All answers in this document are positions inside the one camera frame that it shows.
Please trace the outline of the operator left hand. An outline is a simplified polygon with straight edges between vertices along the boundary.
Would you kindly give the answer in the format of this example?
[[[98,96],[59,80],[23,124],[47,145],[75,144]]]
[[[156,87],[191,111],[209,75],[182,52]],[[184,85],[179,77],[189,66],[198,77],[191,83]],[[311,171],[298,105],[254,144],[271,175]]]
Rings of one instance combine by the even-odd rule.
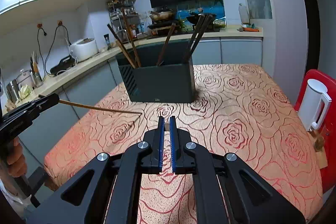
[[[9,165],[8,173],[12,177],[20,177],[27,173],[27,163],[18,137],[13,141],[13,149],[7,157],[7,164]]]

